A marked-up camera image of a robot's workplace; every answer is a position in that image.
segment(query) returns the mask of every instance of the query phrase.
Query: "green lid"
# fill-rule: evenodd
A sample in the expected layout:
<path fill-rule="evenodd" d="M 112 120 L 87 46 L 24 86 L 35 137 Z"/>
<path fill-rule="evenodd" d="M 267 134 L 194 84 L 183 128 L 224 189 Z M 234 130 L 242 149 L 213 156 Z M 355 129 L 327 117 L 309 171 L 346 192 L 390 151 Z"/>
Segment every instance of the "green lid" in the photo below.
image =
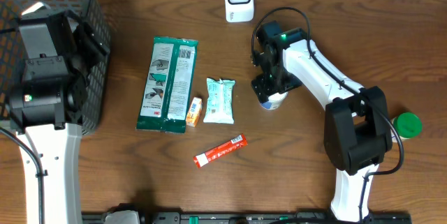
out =
<path fill-rule="evenodd" d="M 422 122 L 415 114 L 405 112 L 399 115 L 393 122 L 399 136 L 405 138 L 412 138 L 422 131 Z"/>

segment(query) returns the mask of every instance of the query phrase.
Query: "green package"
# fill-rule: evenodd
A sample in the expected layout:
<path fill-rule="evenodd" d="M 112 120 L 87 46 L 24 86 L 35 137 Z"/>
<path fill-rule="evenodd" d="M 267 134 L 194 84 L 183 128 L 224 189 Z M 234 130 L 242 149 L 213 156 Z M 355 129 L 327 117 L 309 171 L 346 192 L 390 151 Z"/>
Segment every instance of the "green package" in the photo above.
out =
<path fill-rule="evenodd" d="M 197 40 L 155 37 L 136 128 L 184 133 Z"/>

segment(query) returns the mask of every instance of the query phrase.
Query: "barcode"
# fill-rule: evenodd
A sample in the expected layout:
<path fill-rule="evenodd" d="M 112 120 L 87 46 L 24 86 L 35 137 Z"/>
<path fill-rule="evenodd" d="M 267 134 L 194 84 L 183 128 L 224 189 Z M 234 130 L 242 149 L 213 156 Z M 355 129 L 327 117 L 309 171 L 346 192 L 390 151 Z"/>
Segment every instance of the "barcode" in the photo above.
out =
<path fill-rule="evenodd" d="M 231 140 L 231 143 L 232 143 L 232 144 L 235 144 L 235 143 L 238 143 L 238 142 L 241 141 L 241 140 L 242 140 L 242 136 L 239 135 L 239 136 L 233 138 L 233 139 Z"/>
<path fill-rule="evenodd" d="M 191 58 L 191 50 L 180 49 L 179 58 L 190 59 Z"/>

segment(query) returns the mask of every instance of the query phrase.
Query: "green and white packet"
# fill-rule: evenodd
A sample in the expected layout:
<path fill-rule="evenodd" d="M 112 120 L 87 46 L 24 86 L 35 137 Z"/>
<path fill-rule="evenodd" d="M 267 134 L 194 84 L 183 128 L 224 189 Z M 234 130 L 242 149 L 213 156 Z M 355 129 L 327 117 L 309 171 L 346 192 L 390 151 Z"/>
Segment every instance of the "green and white packet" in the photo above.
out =
<path fill-rule="evenodd" d="M 184 133 L 197 40 L 155 37 L 137 130 Z"/>
<path fill-rule="evenodd" d="M 234 80 L 214 81 L 207 78 L 208 102 L 203 123 L 234 124 L 231 109 Z"/>

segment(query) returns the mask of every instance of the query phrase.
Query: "white label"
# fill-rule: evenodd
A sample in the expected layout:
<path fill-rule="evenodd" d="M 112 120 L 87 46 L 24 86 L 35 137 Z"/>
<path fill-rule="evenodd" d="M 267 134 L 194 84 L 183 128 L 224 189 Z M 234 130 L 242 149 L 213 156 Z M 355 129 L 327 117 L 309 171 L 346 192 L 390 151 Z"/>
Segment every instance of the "white label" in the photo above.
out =
<path fill-rule="evenodd" d="M 231 143 L 232 143 L 232 144 L 235 144 L 235 143 L 238 143 L 238 142 L 241 141 L 241 140 L 242 140 L 242 136 L 239 135 L 239 136 L 233 138 L 233 139 L 231 140 Z"/>
<path fill-rule="evenodd" d="M 154 44 L 151 66 L 149 67 L 145 94 L 142 100 L 141 116 L 161 117 L 173 48 L 174 45 L 169 43 Z"/>
<path fill-rule="evenodd" d="M 168 119 L 186 119 L 195 53 L 194 47 L 180 46 L 177 66 L 175 68 L 173 90 L 170 94 Z"/>

